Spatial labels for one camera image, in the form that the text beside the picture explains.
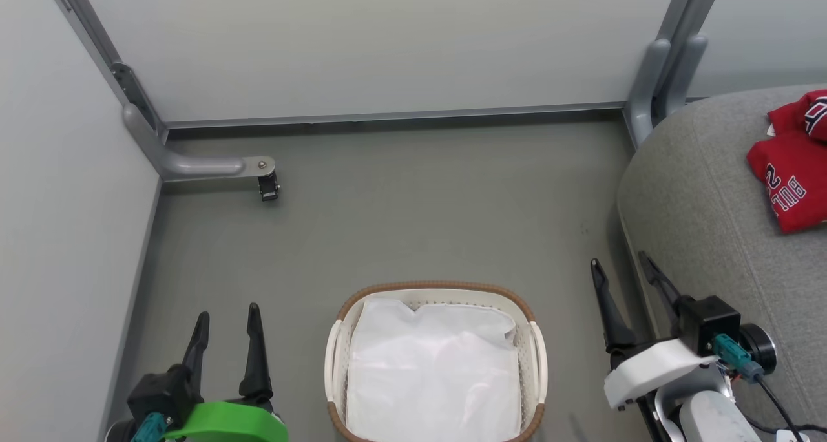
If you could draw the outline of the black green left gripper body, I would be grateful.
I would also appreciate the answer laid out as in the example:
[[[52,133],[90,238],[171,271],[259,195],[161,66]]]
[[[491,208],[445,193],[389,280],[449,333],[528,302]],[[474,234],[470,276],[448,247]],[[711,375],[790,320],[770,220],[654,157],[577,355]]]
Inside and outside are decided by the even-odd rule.
[[[145,374],[128,395],[136,422],[133,441],[287,441],[287,426],[259,406],[204,403],[189,386],[189,371],[174,364]]]

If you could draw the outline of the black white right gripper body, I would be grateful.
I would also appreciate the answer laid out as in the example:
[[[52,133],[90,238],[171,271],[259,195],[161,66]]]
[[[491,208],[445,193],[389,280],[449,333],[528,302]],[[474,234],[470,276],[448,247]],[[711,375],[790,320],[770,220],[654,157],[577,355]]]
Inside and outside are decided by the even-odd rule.
[[[724,334],[715,334],[700,353],[684,340],[669,339],[652,344],[636,344],[626,350],[609,353],[612,370],[603,381],[603,392],[609,406],[620,409],[639,397],[688,376],[702,365],[721,360],[716,352],[726,357],[733,351],[733,340]]]

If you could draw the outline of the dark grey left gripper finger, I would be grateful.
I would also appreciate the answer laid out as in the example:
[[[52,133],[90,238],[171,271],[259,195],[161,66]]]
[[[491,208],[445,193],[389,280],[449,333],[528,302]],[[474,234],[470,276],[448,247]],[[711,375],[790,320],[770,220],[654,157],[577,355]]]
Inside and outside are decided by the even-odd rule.
[[[246,403],[257,405],[265,403],[273,397],[265,332],[261,321],[260,307],[257,303],[251,303],[249,306],[246,333],[249,338],[249,346],[244,377],[239,384],[239,394]]]
[[[204,352],[209,345],[209,312],[199,313],[182,364],[189,371],[189,386],[193,392],[200,392]]]

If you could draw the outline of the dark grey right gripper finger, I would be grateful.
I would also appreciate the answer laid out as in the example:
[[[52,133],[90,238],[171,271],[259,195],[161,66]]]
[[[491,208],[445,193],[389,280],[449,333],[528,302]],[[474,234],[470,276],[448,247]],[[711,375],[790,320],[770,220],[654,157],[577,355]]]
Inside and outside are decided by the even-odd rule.
[[[590,271],[600,318],[602,318],[603,341],[605,342],[606,352],[614,353],[616,350],[632,348],[637,344],[636,335],[623,320],[612,297],[609,278],[597,258],[591,260]]]
[[[638,260],[647,283],[659,292],[668,315],[678,315],[678,304],[682,295],[646,251],[638,252]]]

